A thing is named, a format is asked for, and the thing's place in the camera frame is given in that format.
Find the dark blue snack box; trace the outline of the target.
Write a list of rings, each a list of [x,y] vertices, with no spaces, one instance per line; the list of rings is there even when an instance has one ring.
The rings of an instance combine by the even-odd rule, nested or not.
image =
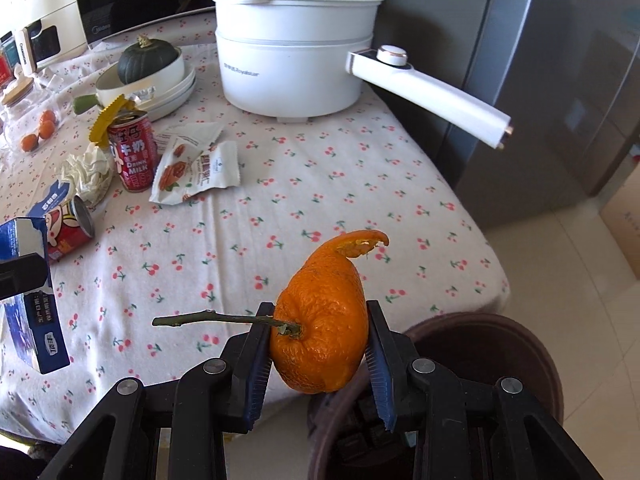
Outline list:
[[[62,257],[56,237],[62,228],[62,205],[68,202],[70,186],[53,182],[43,199],[27,216],[1,226],[1,260],[30,254],[51,264]],[[49,374],[70,364],[56,307],[52,278],[28,292],[1,301],[16,355],[40,374]]]

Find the small orange fruit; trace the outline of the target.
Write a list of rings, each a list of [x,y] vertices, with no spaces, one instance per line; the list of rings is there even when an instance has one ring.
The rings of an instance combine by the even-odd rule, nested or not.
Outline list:
[[[53,120],[44,120],[38,127],[38,136],[41,140],[48,140],[55,133],[56,125]]]
[[[53,110],[45,110],[39,118],[40,124],[43,122],[52,122],[52,124],[56,123],[56,116]]]
[[[25,153],[30,153],[35,151],[38,148],[39,144],[39,136],[37,133],[29,133],[26,136],[22,137],[20,147],[21,150]]]

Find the brown trash bin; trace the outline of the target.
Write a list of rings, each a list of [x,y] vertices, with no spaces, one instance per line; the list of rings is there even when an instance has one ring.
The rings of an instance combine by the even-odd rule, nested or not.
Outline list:
[[[542,342],[498,314],[431,318],[407,333],[416,410],[378,417],[367,362],[312,414],[311,479],[576,479],[562,387]]]

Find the white pecan kernels packet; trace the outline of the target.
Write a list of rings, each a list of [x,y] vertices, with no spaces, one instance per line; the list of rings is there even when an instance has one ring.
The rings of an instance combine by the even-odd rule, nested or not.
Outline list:
[[[150,202],[174,206],[209,188],[218,122],[196,122],[167,130],[169,139],[157,165]]]

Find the white electric cooking pot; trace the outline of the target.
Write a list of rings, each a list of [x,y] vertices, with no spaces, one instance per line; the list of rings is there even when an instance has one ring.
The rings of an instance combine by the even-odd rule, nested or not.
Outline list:
[[[213,0],[224,96],[249,113],[304,122],[351,107],[368,82],[500,148],[508,115],[419,72],[404,49],[372,46],[382,2]]]

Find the dark green pumpkin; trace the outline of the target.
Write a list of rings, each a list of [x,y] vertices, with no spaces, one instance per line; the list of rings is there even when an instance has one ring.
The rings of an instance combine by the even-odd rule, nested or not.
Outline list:
[[[168,41],[139,35],[136,42],[122,52],[117,75],[123,84],[131,84],[159,72],[178,57],[178,50]]]

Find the grey refrigerator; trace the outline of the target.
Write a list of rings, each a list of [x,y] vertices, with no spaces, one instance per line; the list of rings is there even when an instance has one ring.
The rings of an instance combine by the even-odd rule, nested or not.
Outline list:
[[[639,0],[384,0],[374,40],[511,117],[493,150],[384,102],[484,229],[598,194],[639,136]]]

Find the white tissue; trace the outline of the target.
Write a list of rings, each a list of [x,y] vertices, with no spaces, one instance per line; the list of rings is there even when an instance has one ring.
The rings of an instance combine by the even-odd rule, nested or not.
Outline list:
[[[104,199],[115,174],[112,155],[90,143],[81,155],[70,155],[58,170],[58,180],[67,183],[71,196],[78,196],[89,208]]]

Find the cherry print tablecloth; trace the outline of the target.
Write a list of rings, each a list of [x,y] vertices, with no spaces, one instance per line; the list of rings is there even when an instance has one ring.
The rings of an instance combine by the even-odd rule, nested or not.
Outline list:
[[[356,262],[394,330],[462,311],[498,311],[506,274],[454,192],[372,90],[344,112],[301,125],[247,114],[222,95],[212,14],[144,33],[178,46],[190,98],[155,125],[216,122],[236,144],[241,182],[176,206],[114,180],[90,242],[52,266],[70,362],[43,375],[1,337],[1,427],[64,442],[120,378],[168,382],[218,356],[238,324],[156,327],[160,315],[252,314],[277,298],[323,242],[378,229],[390,244]]]

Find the white snack packet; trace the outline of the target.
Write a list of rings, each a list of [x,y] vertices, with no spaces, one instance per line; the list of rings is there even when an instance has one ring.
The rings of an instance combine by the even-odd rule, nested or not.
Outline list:
[[[233,188],[240,183],[238,147],[234,141],[224,141],[194,159],[184,190],[186,196],[192,197],[212,188]]]

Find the cream air fryer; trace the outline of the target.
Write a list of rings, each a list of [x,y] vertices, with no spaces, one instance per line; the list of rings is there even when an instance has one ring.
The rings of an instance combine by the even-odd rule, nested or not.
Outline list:
[[[9,0],[8,10],[26,75],[76,58],[88,48],[77,0]]]

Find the orange peel with stem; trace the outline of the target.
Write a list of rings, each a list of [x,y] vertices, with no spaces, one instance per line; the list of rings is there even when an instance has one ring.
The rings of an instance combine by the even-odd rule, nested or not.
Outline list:
[[[292,276],[271,314],[203,310],[159,316],[152,324],[265,325],[271,330],[272,362],[291,389],[305,394],[340,390],[358,370],[369,337],[367,300],[352,260],[388,244],[388,236],[379,230],[358,230],[331,238]]]

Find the red cartoon drink can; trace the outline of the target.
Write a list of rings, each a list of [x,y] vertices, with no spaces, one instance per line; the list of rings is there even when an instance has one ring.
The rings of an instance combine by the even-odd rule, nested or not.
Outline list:
[[[88,207],[79,197],[50,209],[45,215],[49,259],[60,261],[74,250],[93,240],[94,223]]]

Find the lower cardboard box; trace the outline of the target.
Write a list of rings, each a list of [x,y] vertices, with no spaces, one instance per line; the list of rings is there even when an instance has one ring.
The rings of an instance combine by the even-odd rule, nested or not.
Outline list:
[[[640,168],[628,176],[600,212],[634,276],[640,276]]]

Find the yellow snack wrapper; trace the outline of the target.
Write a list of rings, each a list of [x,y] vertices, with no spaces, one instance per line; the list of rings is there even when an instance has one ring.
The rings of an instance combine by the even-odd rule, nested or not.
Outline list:
[[[118,96],[114,101],[104,107],[93,123],[89,132],[89,141],[96,144],[101,150],[108,148],[107,128],[114,122],[117,115],[122,112],[129,112],[137,108],[136,103],[132,99],[126,98],[123,94]]]

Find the red milk drink can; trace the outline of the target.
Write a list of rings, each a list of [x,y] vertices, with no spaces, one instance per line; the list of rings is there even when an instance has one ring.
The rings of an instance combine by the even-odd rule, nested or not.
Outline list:
[[[157,145],[149,115],[143,110],[122,112],[107,128],[117,174],[128,192],[147,190],[158,164]]]

